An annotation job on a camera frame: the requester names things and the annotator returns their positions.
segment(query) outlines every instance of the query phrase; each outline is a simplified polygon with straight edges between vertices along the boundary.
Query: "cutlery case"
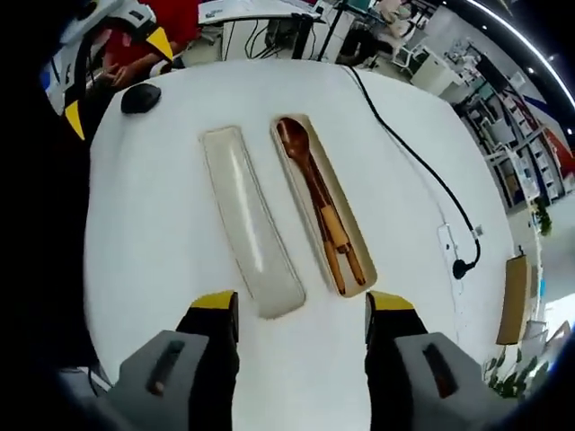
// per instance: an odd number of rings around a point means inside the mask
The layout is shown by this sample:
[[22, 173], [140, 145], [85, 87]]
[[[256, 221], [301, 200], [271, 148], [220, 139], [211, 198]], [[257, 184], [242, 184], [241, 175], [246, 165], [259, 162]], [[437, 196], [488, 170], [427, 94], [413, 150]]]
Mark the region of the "cutlery case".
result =
[[307, 134], [309, 135], [309, 147], [311, 155], [313, 156], [318, 170], [322, 175], [326, 188], [330, 191], [335, 209], [341, 219], [341, 224], [343, 225], [349, 237], [350, 244], [353, 246], [356, 252], [359, 264], [366, 279], [366, 283], [361, 286], [351, 273], [346, 255], [338, 253], [337, 258], [346, 286], [345, 294], [342, 296], [352, 297], [365, 292], [377, 280], [376, 268], [369, 256], [369, 251], [367, 249], [366, 243], [363, 239], [361, 231], [359, 230], [358, 224], [353, 215], [353, 211], [349, 207], [348, 200], [345, 197], [345, 193], [338, 181], [337, 175], [335, 174], [327, 154], [323, 149], [323, 144], [315, 132], [314, 126], [312, 125], [310, 119], [306, 115], [282, 115], [281, 117], [278, 117], [271, 122], [271, 135], [276, 145], [279, 159], [281, 160], [282, 166], [284, 168], [284, 173], [296, 202], [302, 223], [305, 227], [307, 237], [309, 242], [312, 244], [317, 263], [323, 273], [323, 277], [328, 283], [328, 286], [330, 286], [334, 292], [340, 295], [333, 280], [332, 271], [325, 256], [323, 239], [315, 215], [314, 204], [310, 196], [309, 188], [307, 187], [302, 172], [299, 170], [294, 161], [288, 157], [277, 130], [279, 121], [285, 117], [295, 119], [307, 131]]

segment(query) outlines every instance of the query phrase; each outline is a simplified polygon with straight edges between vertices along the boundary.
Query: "computer mouse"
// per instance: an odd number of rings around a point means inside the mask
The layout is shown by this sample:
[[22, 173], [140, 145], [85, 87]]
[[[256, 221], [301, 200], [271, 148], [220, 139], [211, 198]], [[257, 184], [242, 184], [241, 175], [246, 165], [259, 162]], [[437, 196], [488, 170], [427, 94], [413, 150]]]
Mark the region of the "computer mouse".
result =
[[137, 84], [126, 90], [120, 108], [125, 114], [143, 114], [158, 103], [161, 95], [162, 90], [155, 85]]

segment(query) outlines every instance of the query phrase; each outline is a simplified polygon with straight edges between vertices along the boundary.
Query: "white table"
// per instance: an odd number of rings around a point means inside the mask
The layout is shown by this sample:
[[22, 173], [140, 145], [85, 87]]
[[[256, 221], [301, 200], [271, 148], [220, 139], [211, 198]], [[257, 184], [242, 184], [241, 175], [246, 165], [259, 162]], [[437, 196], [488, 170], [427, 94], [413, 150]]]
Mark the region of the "white table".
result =
[[307, 13], [318, 18], [319, 13], [305, 11], [280, 0], [215, 0], [199, 4], [199, 25], [219, 22], [286, 18], [293, 13]]
[[[472, 259], [461, 216], [429, 175], [392, 143], [349, 72], [325, 63], [230, 61], [153, 79], [162, 99], [145, 116], [108, 108], [92, 146], [85, 236], [85, 308], [98, 357], [119, 365], [159, 330], [173, 330], [200, 295], [235, 289], [241, 368], [234, 429], [367, 430], [365, 296], [324, 283], [270, 137], [271, 120], [302, 112], [326, 145], [378, 272], [375, 290], [403, 295], [428, 329], [482, 360], [499, 327], [513, 241], [487, 165], [449, 105], [417, 88], [360, 72], [381, 115], [427, 160], [485, 231], [482, 259], [454, 302], [437, 230], [451, 224]], [[299, 310], [255, 317], [212, 197], [199, 135], [237, 125], [261, 191], [307, 292]], [[433, 191], [424, 187], [422, 179]]]

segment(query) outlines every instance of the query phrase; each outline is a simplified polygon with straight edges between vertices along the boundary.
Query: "black cable cord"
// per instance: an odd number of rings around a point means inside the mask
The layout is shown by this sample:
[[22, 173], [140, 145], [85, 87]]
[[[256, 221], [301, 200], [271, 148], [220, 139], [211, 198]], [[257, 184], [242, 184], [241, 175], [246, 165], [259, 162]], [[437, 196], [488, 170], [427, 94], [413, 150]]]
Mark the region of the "black cable cord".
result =
[[56, 69], [56, 62], [54, 61], [53, 57], [50, 59], [50, 64], [52, 65], [52, 72], [54, 72], [54, 76], [56, 77], [56, 81], [58, 84], [60, 84], [60, 74], [58, 73], [58, 71]]
[[385, 122], [385, 120], [381, 118], [381, 116], [379, 115], [379, 112], [377, 112], [376, 106], [374, 105], [371, 98], [369, 97], [369, 94], [367, 93], [367, 89], [366, 89], [365, 85], [363, 84], [363, 82], [361, 81], [361, 78], [359, 77], [358, 72], [356, 72], [355, 69], [351, 66], [347, 66], [347, 68], [351, 71], [352, 74], [354, 74], [354, 76], [357, 80], [357, 84], [358, 84], [361, 92], [363, 93], [363, 96], [366, 99], [367, 104], [369, 105], [369, 108], [373, 112], [373, 114], [376, 117], [379, 124], [381, 124], [381, 126], [385, 130], [387, 130], [397, 140], [397, 142], [399, 142], [403, 146], [403, 148], [405, 148], [408, 151], [408, 153], [411, 154], [411, 156], [415, 160], [417, 160], [431, 174], [431, 176], [433, 176], [433, 178], [441, 185], [443, 190], [446, 191], [446, 193], [449, 195], [451, 200], [453, 200], [457, 209], [461, 213], [461, 217], [464, 219], [465, 224], [466, 224], [467, 228], [469, 229], [469, 232], [472, 234], [472, 237], [475, 239], [475, 252], [476, 252], [475, 259], [473, 260], [472, 263], [466, 263], [461, 259], [456, 260], [456, 262], [454, 263], [454, 266], [453, 266], [454, 277], [457, 279], [463, 278], [463, 276], [465, 275], [465, 273], [469, 269], [475, 268], [475, 265], [477, 265], [477, 262], [479, 262], [479, 258], [482, 255], [482, 248], [481, 248], [481, 245], [479, 243], [479, 239], [475, 238], [475, 235], [473, 234], [473, 226], [469, 220], [469, 217], [467, 216], [467, 213], [465, 212], [464, 208], [459, 203], [459, 200], [457, 200], [456, 195], [453, 194], [451, 189], [446, 185], [446, 183], [441, 179], [441, 177], [433, 170], [433, 168], [431, 168], [431, 166], [429, 166], [417, 153], [415, 153], [415, 151], [413, 151], [411, 149], [411, 147], [409, 145], [407, 145], [407, 143], [395, 132], [395, 130], [393, 130]]
[[312, 25], [312, 36], [314, 36], [314, 41], [312, 42], [312, 53], [310, 54], [308, 60], [311, 60], [314, 57], [314, 50], [315, 50], [315, 41], [317, 37], [315, 36], [314, 26]]
[[96, 391], [96, 387], [93, 384], [93, 380], [92, 380], [92, 368], [88, 367], [88, 383], [90, 384], [90, 387], [92, 388], [92, 392], [96, 397], [99, 397], [100, 394]]
[[277, 48], [276, 45], [271, 45], [270, 47], [266, 47], [266, 48], [262, 49], [260, 52], [258, 52], [255, 56], [253, 56], [253, 58], [263, 58], [263, 56], [268, 55], [275, 48]]
[[227, 52], [230, 50], [230, 43], [232, 42], [232, 36], [234, 36], [236, 21], [232, 22], [232, 30], [230, 30], [230, 39], [227, 40], [226, 55], [224, 56], [224, 61], [227, 60]]
[[270, 58], [271, 56], [277, 55], [283, 48], [279, 47], [275, 51], [270, 52], [268, 55], [263, 56], [262, 58]]
[[260, 20], [256, 20], [255, 25], [253, 26], [253, 30], [250, 33], [250, 36], [248, 36], [248, 39], [245, 41], [245, 44], [243, 45], [243, 52], [245, 53], [246, 58], [250, 58], [250, 54], [248, 53], [248, 44], [250, 43], [250, 40], [252, 39], [255, 32], [258, 30], [259, 25]]
[[92, 86], [95, 82], [95, 79], [93, 79], [93, 61], [92, 61], [92, 52], [91, 52], [91, 48], [88, 49], [88, 70], [90, 71], [90, 78], [92, 79]]
[[253, 56], [253, 47], [254, 47], [254, 45], [255, 45], [255, 41], [256, 41], [256, 40], [260, 37], [260, 35], [261, 35], [263, 32], [265, 32], [267, 29], [268, 29], [268, 26], [266, 25], [263, 29], [261, 29], [260, 31], [258, 31], [258, 32], [256, 33], [256, 35], [253, 37], [253, 39], [252, 39], [252, 45], [250, 45], [250, 56], [248, 56], [248, 58], [254, 58], [254, 56]]

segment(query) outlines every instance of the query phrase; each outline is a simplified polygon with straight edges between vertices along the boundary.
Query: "white cabinet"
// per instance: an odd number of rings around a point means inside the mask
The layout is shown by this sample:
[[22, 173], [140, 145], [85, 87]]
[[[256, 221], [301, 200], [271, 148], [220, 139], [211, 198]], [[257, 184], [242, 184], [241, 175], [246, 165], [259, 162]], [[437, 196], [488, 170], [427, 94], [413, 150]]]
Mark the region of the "white cabinet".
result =
[[411, 79], [411, 83], [421, 90], [439, 96], [451, 83], [456, 83], [457, 78], [456, 73], [443, 59], [430, 53]]

